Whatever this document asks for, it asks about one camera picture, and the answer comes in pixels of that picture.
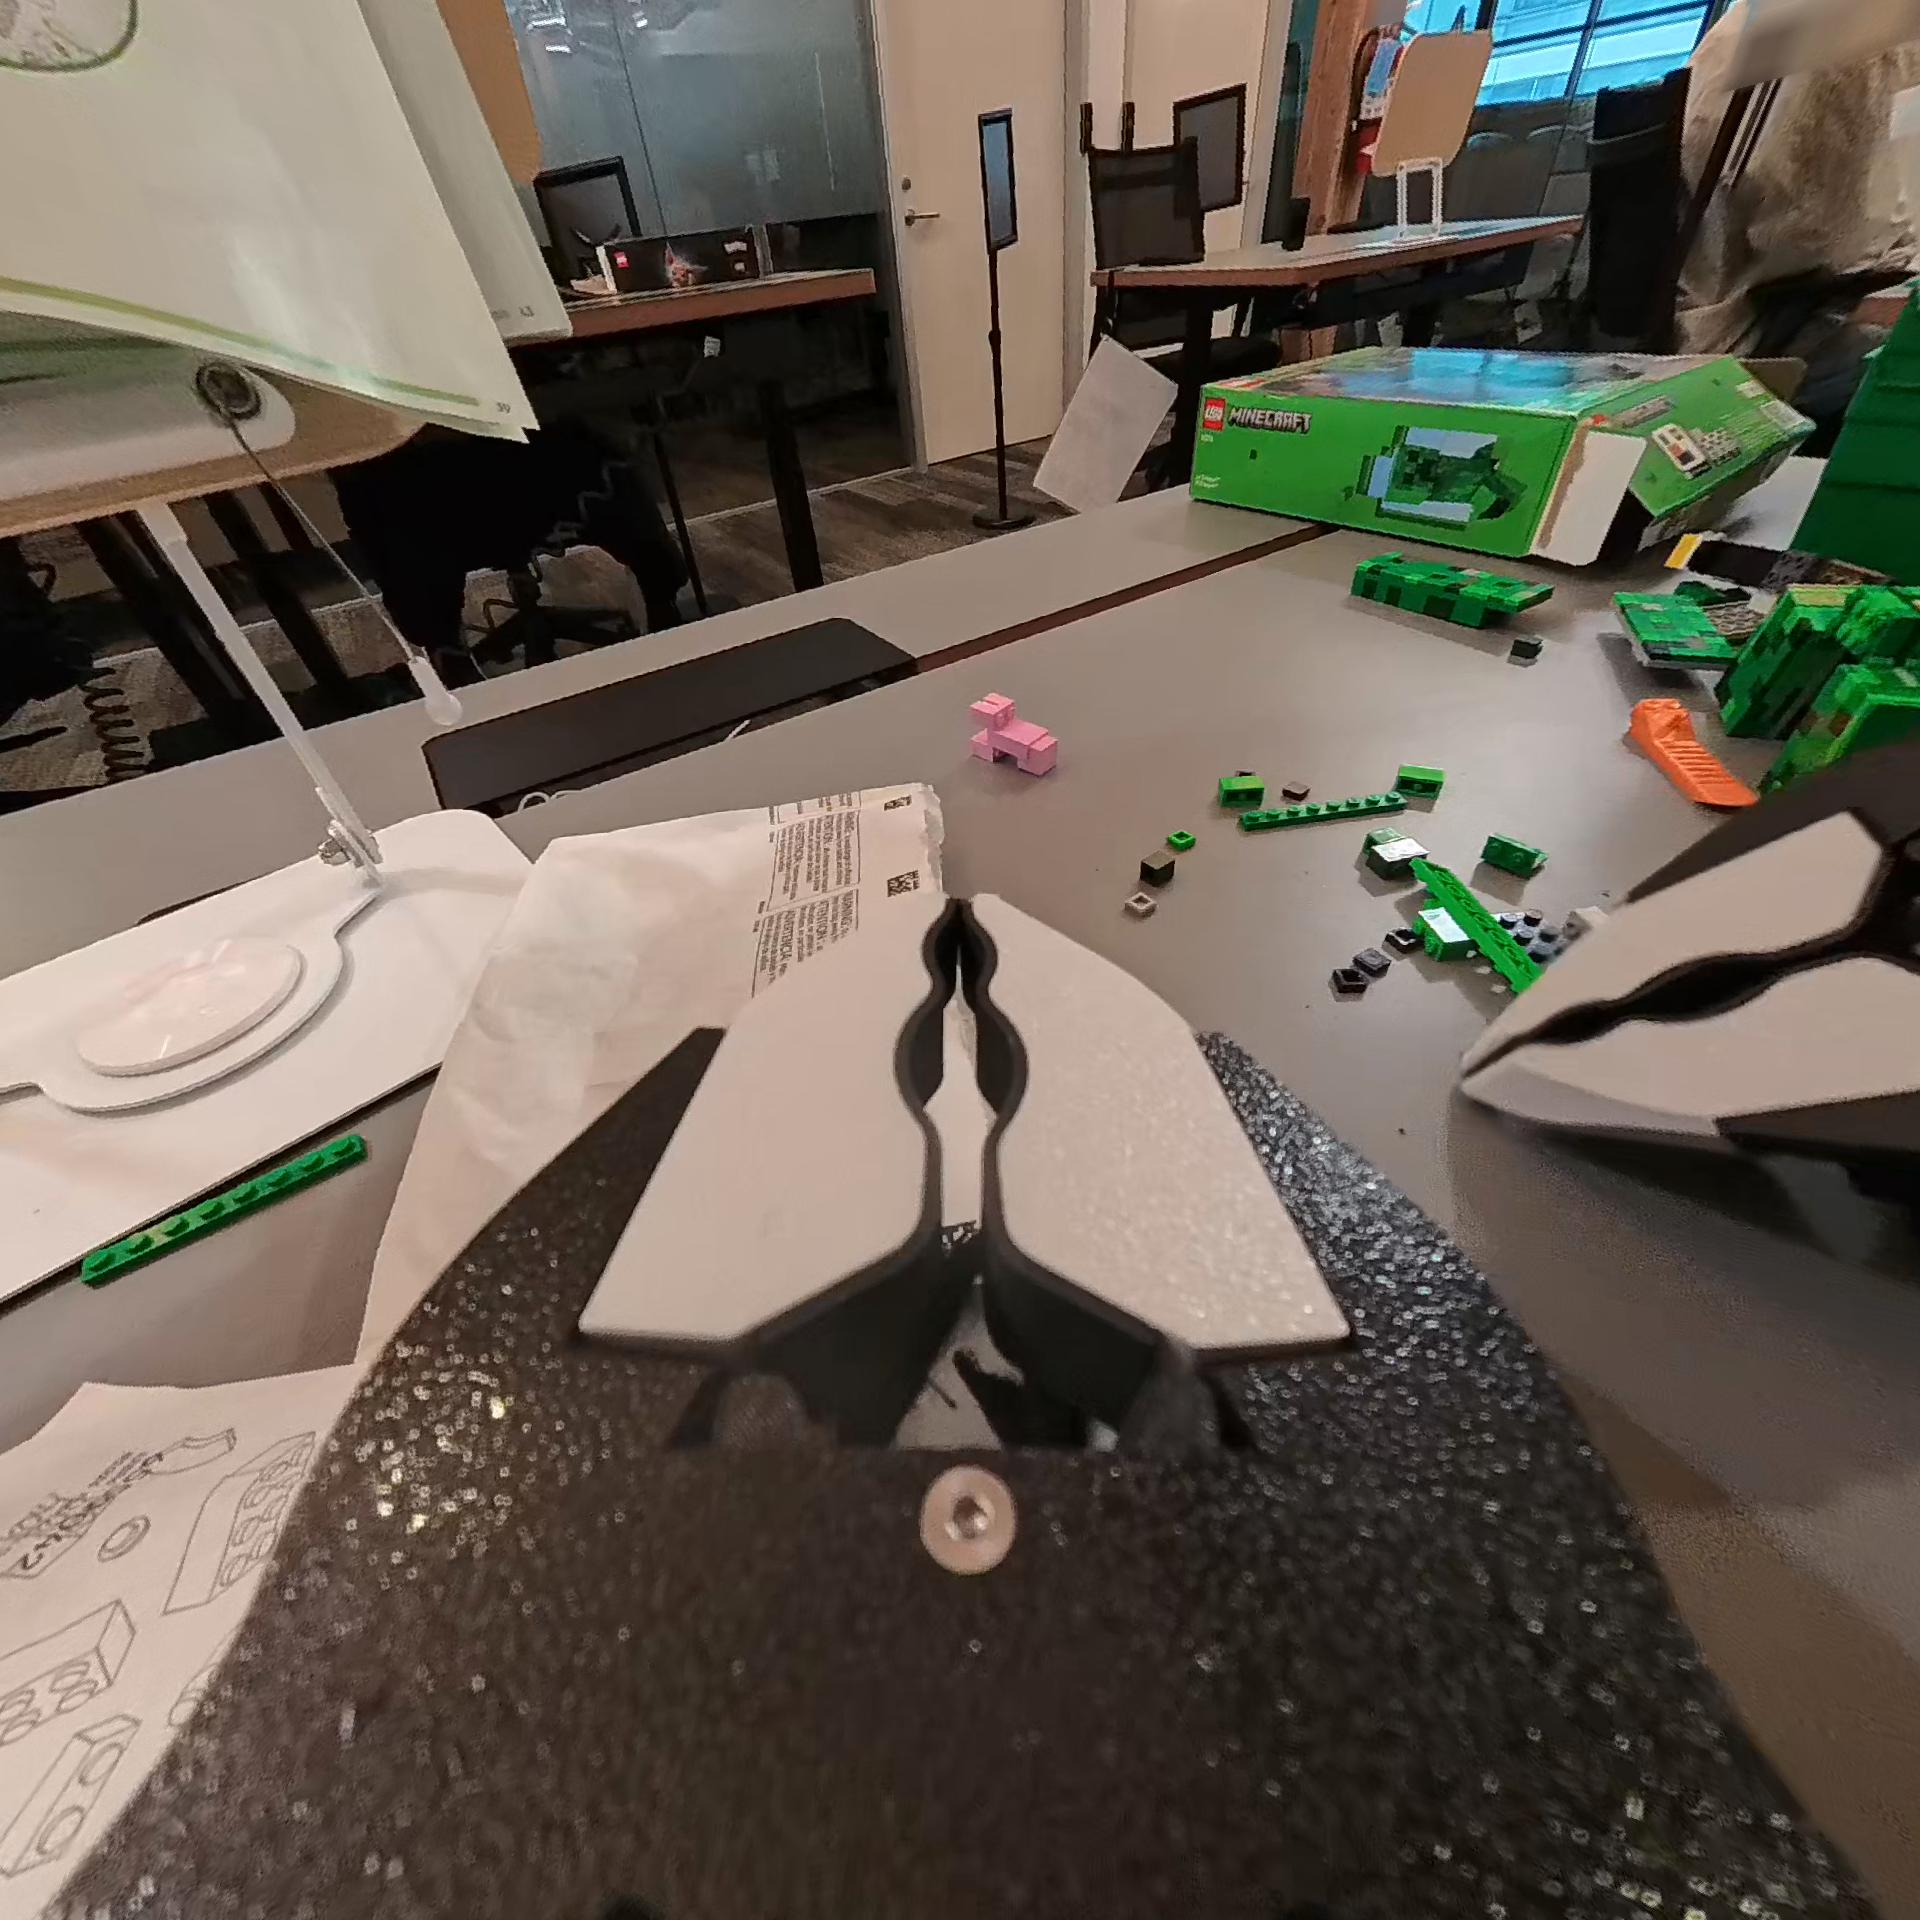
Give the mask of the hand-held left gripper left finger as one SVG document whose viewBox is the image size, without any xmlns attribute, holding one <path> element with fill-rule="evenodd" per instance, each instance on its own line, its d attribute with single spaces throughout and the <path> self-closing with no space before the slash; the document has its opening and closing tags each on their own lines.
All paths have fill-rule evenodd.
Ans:
<svg viewBox="0 0 1920 1920">
<path fill-rule="evenodd" d="M 966 1290 L 943 1249 L 943 1009 L 963 917 L 881 907 L 716 1045 L 583 1311 L 585 1339 L 776 1376 L 889 1445 Z"/>
</svg>

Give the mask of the white text-printed paper bag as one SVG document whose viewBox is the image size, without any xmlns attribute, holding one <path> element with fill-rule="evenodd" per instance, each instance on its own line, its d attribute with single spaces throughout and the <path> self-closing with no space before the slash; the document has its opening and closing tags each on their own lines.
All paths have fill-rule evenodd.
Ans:
<svg viewBox="0 0 1920 1920">
<path fill-rule="evenodd" d="M 697 1026 L 729 1026 L 943 887 L 931 784 L 583 832 L 535 861 L 423 1104 L 380 1240 L 372 1359 L 517 1192 Z"/>
</svg>

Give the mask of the grey desk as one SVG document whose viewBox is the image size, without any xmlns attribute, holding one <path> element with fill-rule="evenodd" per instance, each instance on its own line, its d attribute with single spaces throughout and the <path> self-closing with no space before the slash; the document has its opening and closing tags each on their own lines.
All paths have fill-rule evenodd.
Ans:
<svg viewBox="0 0 1920 1920">
<path fill-rule="evenodd" d="M 561 836 L 925 783 L 953 892 L 1136 975 L 1355 1316 L 1223 1381 L 1212 1459 L 997 1459 L 953 1576 L 900 1451 L 669 1447 L 697 1376 L 565 1319 L 655 1146 L 623 1095 L 457 1255 L 323 1449 L 83 1915 L 1916 1915 L 1916 1220 L 1806 1162 L 1526 1136 L 1453 1092 L 1495 1001 L 1339 959 L 1355 831 L 1236 834 L 1246 769 L 1444 769 L 1549 914 L 1704 823 L 1545 655 L 1353 604 L 1320 536 L 561 794 Z M 998 693 L 1057 744 L 973 760 Z"/>
<path fill-rule="evenodd" d="M 525 668 L 463 688 L 463 721 L 493 722 L 829 618 L 916 661 L 963 643 L 1020 640 L 1243 555 L 1260 560 L 1303 528 L 1167 490 Z M 324 825 L 313 784 L 280 741 L 14 812 L 1 821 L 1 975 L 310 858 Z"/>
</svg>

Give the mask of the wooden office desk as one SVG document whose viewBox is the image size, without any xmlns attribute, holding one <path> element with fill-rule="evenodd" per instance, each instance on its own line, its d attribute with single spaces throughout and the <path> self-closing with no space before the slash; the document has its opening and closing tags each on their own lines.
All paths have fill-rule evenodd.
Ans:
<svg viewBox="0 0 1920 1920">
<path fill-rule="evenodd" d="M 1268 242 L 1187 264 L 1095 271 L 1092 343 L 1116 339 L 1131 352 L 1169 352 L 1181 385 L 1228 372 L 1216 316 L 1231 319 L 1235 339 L 1407 321 L 1424 343 L 1443 306 L 1516 292 L 1533 255 L 1574 240 L 1577 229 L 1572 215 L 1377 226 L 1317 234 L 1299 247 Z"/>
<path fill-rule="evenodd" d="M 869 304 L 872 271 L 782 272 L 644 295 L 576 301 L 567 333 L 518 343 L 515 367 L 543 425 L 623 416 L 655 427 L 669 396 L 748 393 L 779 515 L 783 560 L 797 593 L 825 581 L 808 483 L 790 408 L 806 367 L 801 319 Z"/>
</svg>

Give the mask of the green and grey brick assembly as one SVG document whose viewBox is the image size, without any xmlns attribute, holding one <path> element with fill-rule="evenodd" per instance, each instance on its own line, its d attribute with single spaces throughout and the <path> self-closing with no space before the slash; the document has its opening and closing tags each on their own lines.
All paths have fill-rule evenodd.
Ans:
<svg viewBox="0 0 1920 1920">
<path fill-rule="evenodd" d="M 1616 593 L 1620 633 L 1638 661 L 1669 671 L 1726 671 L 1763 624 L 1743 589 L 1679 583 L 1670 593 Z"/>
</svg>

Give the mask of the flat green brick assembly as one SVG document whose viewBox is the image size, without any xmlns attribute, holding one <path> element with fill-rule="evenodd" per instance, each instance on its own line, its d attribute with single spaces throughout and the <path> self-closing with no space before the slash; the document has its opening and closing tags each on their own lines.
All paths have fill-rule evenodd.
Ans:
<svg viewBox="0 0 1920 1920">
<path fill-rule="evenodd" d="M 1476 567 L 1409 560 L 1401 552 L 1388 552 L 1355 567 L 1350 597 L 1416 618 L 1436 618 L 1459 628 L 1489 631 L 1549 601 L 1551 587 Z"/>
</svg>

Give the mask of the pink toy pig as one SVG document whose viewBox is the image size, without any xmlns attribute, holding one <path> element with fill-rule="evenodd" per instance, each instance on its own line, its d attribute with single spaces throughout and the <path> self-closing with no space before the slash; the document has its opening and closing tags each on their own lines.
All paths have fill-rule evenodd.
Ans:
<svg viewBox="0 0 1920 1920">
<path fill-rule="evenodd" d="M 1057 762 L 1060 744 L 1043 724 L 1021 719 L 1013 697 L 989 693 L 972 703 L 976 732 L 968 752 L 979 762 L 1009 763 L 1028 777 L 1044 777 Z"/>
</svg>

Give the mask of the green cardboard toy box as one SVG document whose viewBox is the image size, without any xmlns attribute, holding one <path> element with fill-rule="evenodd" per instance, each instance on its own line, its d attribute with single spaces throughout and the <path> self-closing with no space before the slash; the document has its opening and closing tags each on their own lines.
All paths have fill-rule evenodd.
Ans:
<svg viewBox="0 0 1920 1920">
<path fill-rule="evenodd" d="M 1361 348 L 1204 387 L 1189 495 L 1590 567 L 1715 528 L 1813 436 L 1804 369 L 1733 354 Z"/>
</svg>

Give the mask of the black office chair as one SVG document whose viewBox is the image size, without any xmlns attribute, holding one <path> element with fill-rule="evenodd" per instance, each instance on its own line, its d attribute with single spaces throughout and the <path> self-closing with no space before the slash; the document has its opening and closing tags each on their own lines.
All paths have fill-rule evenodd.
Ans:
<svg viewBox="0 0 1920 1920">
<path fill-rule="evenodd" d="M 599 427 L 560 421 L 531 440 L 477 440 L 428 425 L 326 481 L 397 631 L 428 655 L 463 649 L 463 587 L 515 570 L 567 533 L 635 581 L 646 626 L 680 623 L 688 567 L 655 490 Z"/>
<path fill-rule="evenodd" d="M 1190 267 L 1207 256 L 1204 143 L 1195 135 L 1165 146 L 1088 153 L 1095 271 Z M 1165 356 L 1184 343 L 1181 288 L 1095 291 L 1095 336 L 1136 354 Z"/>
</svg>

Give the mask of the white brick-drawing paper bag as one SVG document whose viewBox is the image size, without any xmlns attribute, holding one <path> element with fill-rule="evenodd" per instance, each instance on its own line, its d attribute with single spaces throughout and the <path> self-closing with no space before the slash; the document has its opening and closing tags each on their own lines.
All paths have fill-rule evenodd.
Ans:
<svg viewBox="0 0 1920 1920">
<path fill-rule="evenodd" d="M 1 1915 L 55 1915 L 195 1719 L 361 1375 L 84 1383 L 1 1459 Z"/>
</svg>

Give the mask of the white door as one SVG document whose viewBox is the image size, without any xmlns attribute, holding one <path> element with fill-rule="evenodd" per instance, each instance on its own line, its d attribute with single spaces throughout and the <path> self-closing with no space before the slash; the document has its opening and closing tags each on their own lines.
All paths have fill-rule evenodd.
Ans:
<svg viewBox="0 0 1920 1920">
<path fill-rule="evenodd" d="M 918 461 L 995 443 L 976 124 L 997 111 L 1013 115 L 1017 221 L 997 256 L 1003 425 L 1040 442 L 1065 408 L 1067 8 L 875 3 L 870 25 Z"/>
</svg>

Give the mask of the dark toy box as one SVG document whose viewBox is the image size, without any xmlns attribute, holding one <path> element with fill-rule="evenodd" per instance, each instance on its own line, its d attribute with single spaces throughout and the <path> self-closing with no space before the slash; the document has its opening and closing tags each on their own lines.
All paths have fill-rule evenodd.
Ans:
<svg viewBox="0 0 1920 1920">
<path fill-rule="evenodd" d="M 761 240 L 755 226 L 619 234 L 595 250 L 597 267 L 616 298 L 646 298 L 759 281 Z"/>
</svg>

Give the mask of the black monitor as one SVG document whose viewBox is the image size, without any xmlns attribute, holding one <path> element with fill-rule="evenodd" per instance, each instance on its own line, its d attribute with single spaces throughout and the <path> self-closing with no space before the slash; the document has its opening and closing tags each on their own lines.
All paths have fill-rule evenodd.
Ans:
<svg viewBox="0 0 1920 1920">
<path fill-rule="evenodd" d="M 1169 124 L 1173 143 L 1193 146 L 1199 211 L 1239 207 L 1246 183 L 1246 85 L 1216 88 L 1176 101 Z"/>
<path fill-rule="evenodd" d="M 619 156 L 541 170 L 532 191 L 545 232 L 543 256 L 561 288 L 599 279 L 601 250 L 639 234 L 632 183 Z"/>
</svg>

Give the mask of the sign on floor pole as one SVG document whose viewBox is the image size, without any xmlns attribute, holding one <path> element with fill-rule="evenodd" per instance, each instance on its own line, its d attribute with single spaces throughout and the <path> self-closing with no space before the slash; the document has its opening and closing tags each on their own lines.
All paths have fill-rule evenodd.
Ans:
<svg viewBox="0 0 1920 1920">
<path fill-rule="evenodd" d="M 1001 348 L 1001 255 L 1017 240 L 1017 156 L 1013 107 L 982 112 L 976 119 L 976 156 L 989 300 L 987 345 L 992 367 L 995 504 L 973 515 L 973 525 L 987 536 L 1006 536 L 1032 523 L 1032 513 L 1017 509 L 1009 490 Z"/>
</svg>

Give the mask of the toy instruction booklet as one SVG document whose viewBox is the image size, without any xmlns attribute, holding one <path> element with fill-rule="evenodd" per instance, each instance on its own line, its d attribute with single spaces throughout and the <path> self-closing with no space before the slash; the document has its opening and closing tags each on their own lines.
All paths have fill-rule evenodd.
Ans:
<svg viewBox="0 0 1920 1920">
<path fill-rule="evenodd" d="M 439 5 L 14 3 L 5 393 L 206 363 L 523 442 L 560 292 Z"/>
</svg>

